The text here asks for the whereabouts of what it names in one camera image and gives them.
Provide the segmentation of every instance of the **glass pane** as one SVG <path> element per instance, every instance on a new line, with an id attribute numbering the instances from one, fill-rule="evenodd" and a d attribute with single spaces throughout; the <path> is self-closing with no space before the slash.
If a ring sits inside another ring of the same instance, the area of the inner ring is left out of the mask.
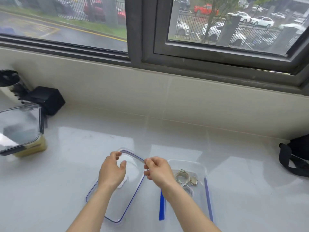
<path id="1" fill-rule="evenodd" d="M 174 0 L 168 39 L 286 55 L 308 14 L 309 0 Z"/>
<path id="2" fill-rule="evenodd" d="M 125 0 L 0 0 L 0 33 L 127 52 Z"/>

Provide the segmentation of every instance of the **bag strap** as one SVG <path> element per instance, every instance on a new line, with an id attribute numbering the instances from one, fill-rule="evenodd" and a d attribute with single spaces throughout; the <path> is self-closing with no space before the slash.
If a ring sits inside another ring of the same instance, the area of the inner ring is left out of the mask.
<path id="1" fill-rule="evenodd" d="M 309 178 L 309 164 L 299 157 L 292 156 L 292 149 L 288 145 L 280 143 L 279 147 L 280 147 L 280 154 L 279 154 L 280 163 L 291 173 L 298 176 Z M 290 160 L 293 161 L 296 168 L 289 167 Z"/>

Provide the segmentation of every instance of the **curb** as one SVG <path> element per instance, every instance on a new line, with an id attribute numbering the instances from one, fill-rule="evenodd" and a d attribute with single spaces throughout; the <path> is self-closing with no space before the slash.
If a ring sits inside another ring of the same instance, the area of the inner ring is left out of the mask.
<path id="1" fill-rule="evenodd" d="M 33 18 L 33 19 L 45 21 L 45 22 L 48 22 L 48 23 L 51 23 L 51 24 L 54 23 L 54 24 L 62 25 L 64 27 L 73 27 L 73 28 L 76 28 L 77 30 L 88 31 L 90 33 L 99 34 L 99 35 L 105 35 L 107 37 L 111 37 L 111 38 L 114 38 L 114 39 L 117 39 L 117 40 L 120 40 L 120 41 L 127 42 L 127 39 L 125 39 L 125 38 L 122 38 L 122 37 L 119 37 L 119 36 L 110 35 L 110 34 L 106 34 L 104 32 L 94 31 L 94 30 L 91 30 L 91 29 L 88 29 L 88 28 L 84 28 L 84 27 L 80 27 L 80 26 L 77 26 L 77 25 L 74 25 L 74 24 L 70 24 L 70 23 L 56 21 L 56 20 L 44 18 L 44 17 L 37 16 L 37 15 L 28 15 L 28 14 L 18 13 L 18 12 L 15 12 L 15 11 L 6 10 L 4 8 L 1 8 L 1 7 L 0 7 L 0 11 L 3 11 L 3 12 L 8 13 L 8 14 L 20 15 L 20 16 L 24 16 L 24 17 L 28 17 L 28 18 Z"/>

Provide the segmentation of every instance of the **black box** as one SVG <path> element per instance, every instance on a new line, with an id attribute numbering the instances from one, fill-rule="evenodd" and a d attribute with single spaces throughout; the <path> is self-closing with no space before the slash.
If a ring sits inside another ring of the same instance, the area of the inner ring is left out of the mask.
<path id="1" fill-rule="evenodd" d="M 43 114 L 49 116 L 56 114 L 65 104 L 59 90 L 42 86 L 36 87 L 21 100 L 41 105 Z"/>

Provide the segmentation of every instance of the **tiled wall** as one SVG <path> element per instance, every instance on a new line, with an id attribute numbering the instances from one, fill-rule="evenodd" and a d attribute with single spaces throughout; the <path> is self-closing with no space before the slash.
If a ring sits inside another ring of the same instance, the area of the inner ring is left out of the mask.
<path id="1" fill-rule="evenodd" d="M 309 133 L 309 97 L 5 48 L 0 62 L 69 103 L 284 139 Z"/>

